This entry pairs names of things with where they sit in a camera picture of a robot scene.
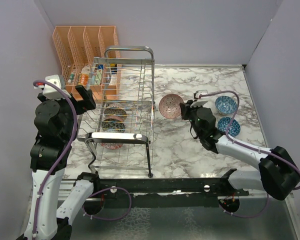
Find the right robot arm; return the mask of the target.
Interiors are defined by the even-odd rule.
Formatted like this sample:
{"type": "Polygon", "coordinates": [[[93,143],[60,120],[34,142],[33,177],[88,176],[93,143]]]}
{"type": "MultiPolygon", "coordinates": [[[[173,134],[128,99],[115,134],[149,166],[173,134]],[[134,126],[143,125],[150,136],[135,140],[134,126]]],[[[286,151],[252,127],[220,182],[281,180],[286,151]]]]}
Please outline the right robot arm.
{"type": "Polygon", "coordinates": [[[217,129],[212,110],[203,105],[202,101],[196,100],[179,104],[182,120],[190,122],[192,137],[206,150],[235,158],[254,168],[231,172],[219,184],[224,195],[247,189],[265,191],[277,200],[284,200],[300,186],[300,170],[283,147],[258,147],[227,136],[217,129]]]}

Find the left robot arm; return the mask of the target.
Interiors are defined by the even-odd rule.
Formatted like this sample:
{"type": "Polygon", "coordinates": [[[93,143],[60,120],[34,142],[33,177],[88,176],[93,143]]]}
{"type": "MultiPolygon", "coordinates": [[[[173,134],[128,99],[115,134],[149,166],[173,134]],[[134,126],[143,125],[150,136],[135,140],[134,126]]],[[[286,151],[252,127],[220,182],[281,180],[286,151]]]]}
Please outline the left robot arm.
{"type": "Polygon", "coordinates": [[[37,98],[34,125],[35,143],[30,151],[33,193],[29,220],[20,240],[68,240],[74,219],[88,197],[96,197],[101,190],[98,175],[84,172],[79,175],[74,189],[58,206],[59,190],[72,141],[78,133],[77,116],[94,110],[93,93],[82,85],[75,87],[81,95],[76,100],[71,94],[58,94],[48,99],[43,93],[37,98]]]}

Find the brown floral patterned bowl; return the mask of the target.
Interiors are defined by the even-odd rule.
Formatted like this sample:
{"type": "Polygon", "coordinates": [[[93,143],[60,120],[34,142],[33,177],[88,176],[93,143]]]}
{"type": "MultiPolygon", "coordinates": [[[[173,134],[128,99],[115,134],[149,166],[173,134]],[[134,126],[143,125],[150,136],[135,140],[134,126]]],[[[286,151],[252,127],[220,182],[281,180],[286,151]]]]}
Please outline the brown floral patterned bowl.
{"type": "Polygon", "coordinates": [[[116,116],[121,118],[123,121],[127,118],[127,112],[124,110],[122,104],[118,102],[110,103],[104,110],[105,116],[116,116]]]}

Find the pink floral patterned bowl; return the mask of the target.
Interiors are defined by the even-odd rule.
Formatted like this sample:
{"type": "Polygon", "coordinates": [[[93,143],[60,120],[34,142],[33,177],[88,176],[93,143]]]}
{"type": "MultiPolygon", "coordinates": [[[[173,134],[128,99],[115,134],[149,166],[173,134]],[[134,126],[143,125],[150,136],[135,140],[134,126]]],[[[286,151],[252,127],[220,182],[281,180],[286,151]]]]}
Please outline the pink floral patterned bowl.
{"type": "Polygon", "coordinates": [[[179,95],[167,94],[159,102],[159,112],[167,119],[175,119],[181,115],[180,103],[183,102],[179,95]]]}

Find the light blue patterned bowl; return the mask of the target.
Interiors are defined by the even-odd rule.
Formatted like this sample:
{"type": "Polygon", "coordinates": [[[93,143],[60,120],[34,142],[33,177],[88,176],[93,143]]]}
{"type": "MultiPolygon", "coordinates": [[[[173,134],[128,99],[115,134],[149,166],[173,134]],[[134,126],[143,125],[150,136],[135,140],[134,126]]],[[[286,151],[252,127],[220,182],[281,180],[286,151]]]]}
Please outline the light blue patterned bowl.
{"type": "Polygon", "coordinates": [[[238,105],[233,98],[223,95],[215,100],[215,107],[220,114],[230,115],[236,111],[238,105]]]}

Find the red geometric patterned bowl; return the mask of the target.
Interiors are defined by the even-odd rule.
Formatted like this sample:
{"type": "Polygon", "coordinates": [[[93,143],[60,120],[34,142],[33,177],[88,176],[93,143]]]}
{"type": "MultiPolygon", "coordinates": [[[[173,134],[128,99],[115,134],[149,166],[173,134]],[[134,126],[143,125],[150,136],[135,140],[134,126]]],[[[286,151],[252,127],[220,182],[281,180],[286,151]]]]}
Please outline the red geometric patterned bowl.
{"type": "Polygon", "coordinates": [[[100,145],[103,147],[103,148],[106,148],[106,149],[109,149],[109,150],[117,150],[117,149],[120,149],[123,144],[122,143],[100,143],[100,145]]]}

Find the black leaf patterned bowl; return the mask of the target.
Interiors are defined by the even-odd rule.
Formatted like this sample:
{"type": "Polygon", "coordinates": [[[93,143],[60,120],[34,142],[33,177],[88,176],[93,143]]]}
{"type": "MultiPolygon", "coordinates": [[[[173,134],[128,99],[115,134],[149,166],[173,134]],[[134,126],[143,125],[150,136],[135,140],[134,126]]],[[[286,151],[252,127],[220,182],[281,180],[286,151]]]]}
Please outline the black leaf patterned bowl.
{"type": "Polygon", "coordinates": [[[126,131],[126,126],[122,121],[119,121],[115,118],[106,118],[101,123],[102,130],[113,130],[119,133],[124,133],[126,131]]]}

